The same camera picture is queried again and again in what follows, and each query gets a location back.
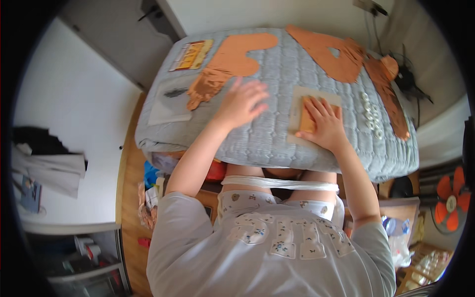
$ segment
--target plastic bottle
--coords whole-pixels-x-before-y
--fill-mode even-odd
[[[381,219],[388,236],[401,236],[409,233],[409,219],[402,221],[387,216],[382,216]]]

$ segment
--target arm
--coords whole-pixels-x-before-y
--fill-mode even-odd
[[[266,84],[257,80],[242,84],[238,77],[211,122],[178,162],[165,194],[181,192],[195,197],[208,174],[211,162],[228,133],[252,121],[268,108],[259,102],[268,97]]]
[[[346,201],[353,217],[354,228],[367,222],[381,222],[378,197],[368,174],[345,135],[342,109],[335,114],[328,102],[312,98],[305,107],[315,120],[314,133],[299,131],[295,135],[312,141],[331,151],[340,165],[345,186]]]

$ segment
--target light blue t-shirt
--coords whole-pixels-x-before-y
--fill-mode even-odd
[[[367,223],[351,240],[300,208],[266,205],[213,229],[203,205],[173,192],[158,205],[147,278],[154,296],[393,296],[388,236]]]

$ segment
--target gray quilted mattress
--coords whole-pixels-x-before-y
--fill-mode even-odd
[[[234,129],[219,148],[216,157],[224,162],[259,167],[297,168],[314,171],[340,172],[332,153],[286,141],[289,111],[294,85],[335,93],[342,98],[343,123],[351,144],[368,172],[370,179],[381,182],[415,171],[419,166],[416,132],[405,112],[410,138],[403,141],[394,135],[388,114],[366,70],[362,67],[357,82],[348,84],[327,77],[307,52],[283,29],[240,29],[186,37],[173,46],[147,95],[135,132],[137,146],[152,160],[153,152],[186,150],[217,111],[221,100],[234,79],[209,102],[202,102],[186,122],[148,126],[152,106],[161,81],[198,74],[201,69],[169,72],[173,60],[184,43],[213,39],[206,65],[228,35],[268,32],[278,37],[278,45],[248,52],[259,62],[259,70],[248,79],[268,84],[269,109],[253,122]],[[396,85],[401,106],[407,103]],[[360,92],[366,92],[381,114],[383,137],[377,139],[367,127]]]

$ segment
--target black marker scribble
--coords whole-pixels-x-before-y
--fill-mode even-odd
[[[167,96],[168,98],[173,98],[173,97],[176,97],[176,96],[180,96],[181,94],[185,93],[186,91],[188,91],[187,88],[181,88],[181,89],[173,89],[173,90],[170,90],[170,91],[166,91],[165,93],[163,93],[164,96]]]

